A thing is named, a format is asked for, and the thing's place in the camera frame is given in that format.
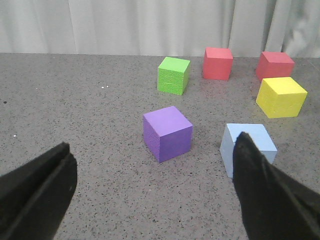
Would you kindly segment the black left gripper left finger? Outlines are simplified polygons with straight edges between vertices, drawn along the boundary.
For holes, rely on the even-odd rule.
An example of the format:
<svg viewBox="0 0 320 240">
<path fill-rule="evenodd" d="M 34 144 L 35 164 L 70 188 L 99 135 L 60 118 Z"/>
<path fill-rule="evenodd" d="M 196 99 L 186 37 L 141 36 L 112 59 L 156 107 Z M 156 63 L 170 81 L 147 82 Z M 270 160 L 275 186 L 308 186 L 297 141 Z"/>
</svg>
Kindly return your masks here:
<svg viewBox="0 0 320 240">
<path fill-rule="evenodd" d="M 65 142 L 1 176 L 0 238 L 52 240 L 77 181 L 77 160 Z"/>
</svg>

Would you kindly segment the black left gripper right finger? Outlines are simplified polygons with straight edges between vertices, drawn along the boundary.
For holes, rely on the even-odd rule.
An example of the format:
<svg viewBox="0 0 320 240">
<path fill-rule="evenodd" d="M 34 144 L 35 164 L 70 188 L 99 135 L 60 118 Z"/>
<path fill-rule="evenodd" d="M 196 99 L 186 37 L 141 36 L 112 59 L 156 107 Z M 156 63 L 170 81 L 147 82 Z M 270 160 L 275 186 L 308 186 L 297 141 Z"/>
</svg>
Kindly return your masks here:
<svg viewBox="0 0 320 240">
<path fill-rule="evenodd" d="M 250 240 L 318 240 L 320 195 L 270 164 L 250 135 L 233 149 L 233 184 Z"/>
</svg>

